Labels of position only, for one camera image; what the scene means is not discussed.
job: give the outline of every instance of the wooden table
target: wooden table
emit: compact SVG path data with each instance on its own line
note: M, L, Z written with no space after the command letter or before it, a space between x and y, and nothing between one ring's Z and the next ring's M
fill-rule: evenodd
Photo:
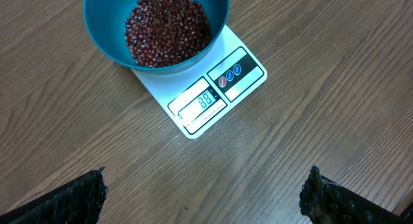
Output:
M388 210L413 199L413 0L231 0L268 81L197 141L82 8L0 0L0 214L101 166L100 223L308 223L312 165Z

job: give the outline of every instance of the scale button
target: scale button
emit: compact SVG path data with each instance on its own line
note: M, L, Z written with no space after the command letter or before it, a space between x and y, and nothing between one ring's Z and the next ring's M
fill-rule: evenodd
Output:
M227 81L232 81L234 79L234 73L230 70L227 72Z
M225 85L227 85L227 79L225 79L225 77L221 76L221 77L219 78L219 86L220 86L221 88L223 88L223 87L225 87Z
M234 74L235 75L240 75L240 73L241 73L241 66L240 65L235 65L234 66Z

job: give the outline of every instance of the white kitchen scale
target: white kitchen scale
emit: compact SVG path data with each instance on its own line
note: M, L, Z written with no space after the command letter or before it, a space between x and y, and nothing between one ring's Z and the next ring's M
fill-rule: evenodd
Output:
M227 25L192 68L155 75L132 70L189 139L197 139L267 79L267 71Z

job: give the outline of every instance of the red button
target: red button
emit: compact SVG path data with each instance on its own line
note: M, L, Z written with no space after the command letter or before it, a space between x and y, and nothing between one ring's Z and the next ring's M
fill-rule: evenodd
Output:
M227 79L225 79L225 77L221 76L221 77L219 78L219 86L220 86L221 88L223 88L223 87L225 87L225 85L227 85Z

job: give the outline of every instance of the adzuki bean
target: adzuki bean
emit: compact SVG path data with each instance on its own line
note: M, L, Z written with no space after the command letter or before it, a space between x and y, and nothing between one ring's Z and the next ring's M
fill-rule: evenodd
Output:
M183 62L210 42L201 3L192 0L138 0L126 19L125 41L135 64L159 68Z

